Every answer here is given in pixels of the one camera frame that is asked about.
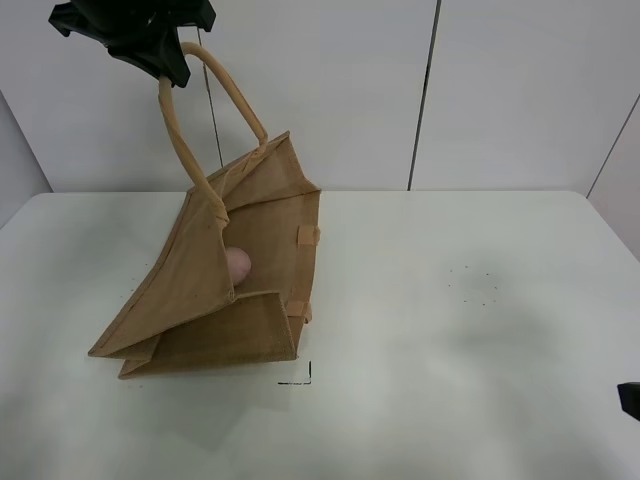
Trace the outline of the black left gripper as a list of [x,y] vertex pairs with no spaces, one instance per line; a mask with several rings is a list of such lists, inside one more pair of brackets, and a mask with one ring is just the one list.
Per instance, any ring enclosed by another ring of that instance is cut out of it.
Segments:
[[215,19],[207,0],[72,0],[53,8],[49,23],[65,37],[78,33],[96,40],[113,58],[184,88],[191,72],[177,29],[209,31]]

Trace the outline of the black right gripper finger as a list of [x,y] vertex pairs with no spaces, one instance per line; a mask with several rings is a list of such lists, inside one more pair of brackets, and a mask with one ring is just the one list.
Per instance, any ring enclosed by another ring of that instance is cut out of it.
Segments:
[[626,382],[617,385],[621,409],[634,419],[640,419],[640,383]]

